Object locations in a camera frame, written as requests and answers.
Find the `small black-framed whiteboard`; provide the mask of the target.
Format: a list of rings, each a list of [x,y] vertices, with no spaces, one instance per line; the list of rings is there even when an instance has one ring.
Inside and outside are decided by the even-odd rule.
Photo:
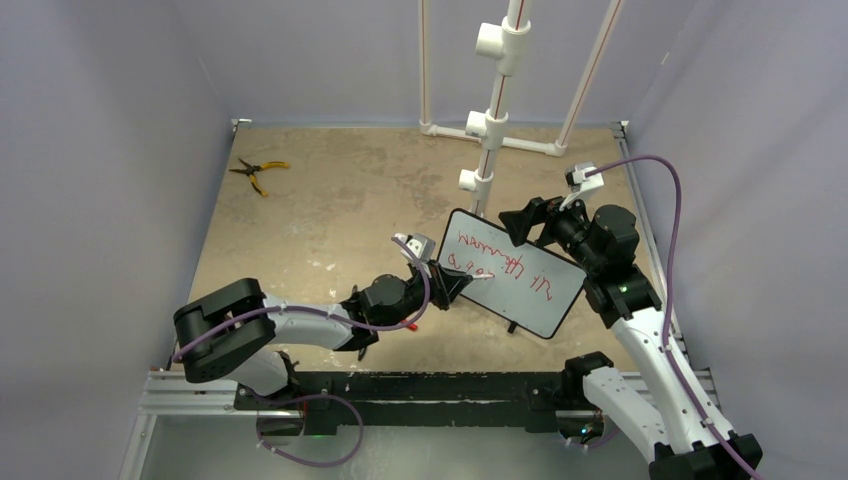
[[[585,279],[572,261],[529,243],[515,247],[503,228],[463,209],[450,213],[438,262],[470,275],[493,273],[462,295],[543,339],[558,331]]]

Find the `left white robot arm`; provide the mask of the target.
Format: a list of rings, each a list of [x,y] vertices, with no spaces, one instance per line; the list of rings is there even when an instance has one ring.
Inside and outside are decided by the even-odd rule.
[[[268,351],[269,345],[356,352],[376,343],[382,331],[415,324],[429,306],[449,309],[474,281],[434,260],[410,272],[407,279],[381,275],[328,305],[284,301],[263,292],[255,278],[237,280],[175,312],[178,348],[172,360],[190,383],[232,380],[272,408],[287,408],[298,395],[294,366],[287,356]]]

